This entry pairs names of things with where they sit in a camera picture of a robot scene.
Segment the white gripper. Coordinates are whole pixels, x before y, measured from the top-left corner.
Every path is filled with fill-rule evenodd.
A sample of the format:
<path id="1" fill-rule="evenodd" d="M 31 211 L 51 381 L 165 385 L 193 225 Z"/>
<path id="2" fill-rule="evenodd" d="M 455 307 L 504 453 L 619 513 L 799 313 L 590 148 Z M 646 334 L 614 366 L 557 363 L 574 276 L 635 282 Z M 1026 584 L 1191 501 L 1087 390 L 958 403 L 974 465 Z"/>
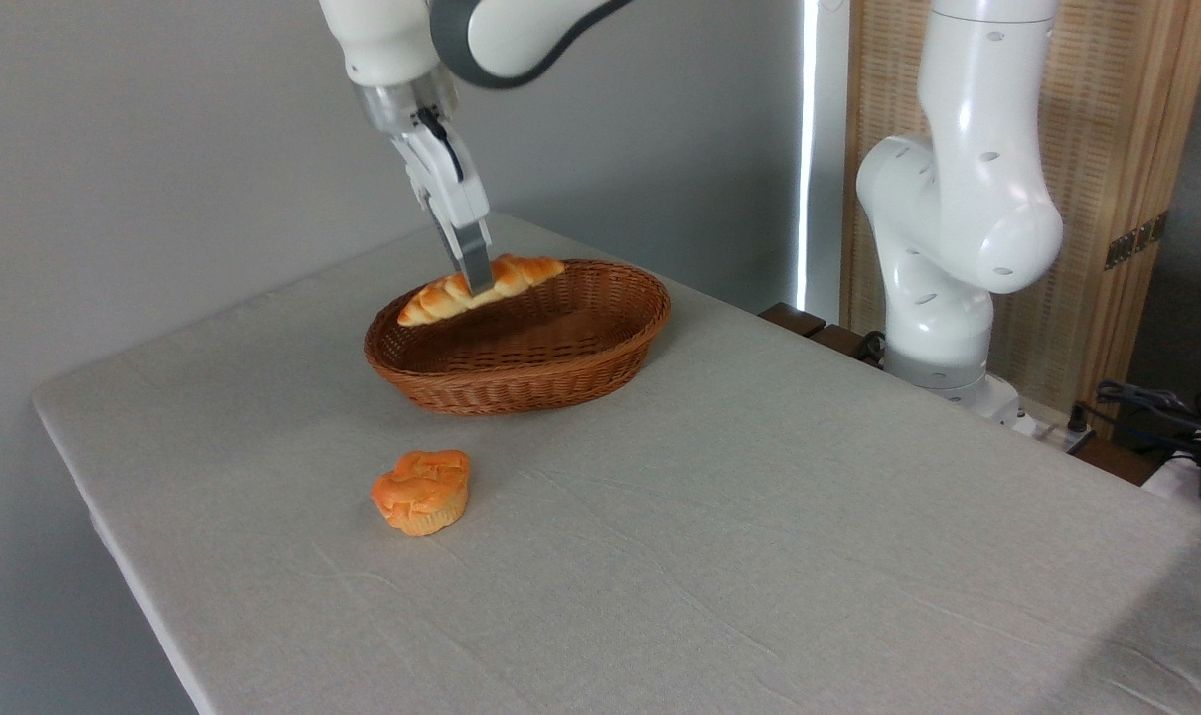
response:
<path id="1" fill-rule="evenodd" d="M 490 201 L 467 145 L 447 125 L 418 125 L 405 135 L 392 136 L 392 145 L 404 157 L 406 175 L 428 207 L 454 270 L 464 272 L 470 294 L 478 297 L 492 288 L 490 232 L 483 221 Z"/>

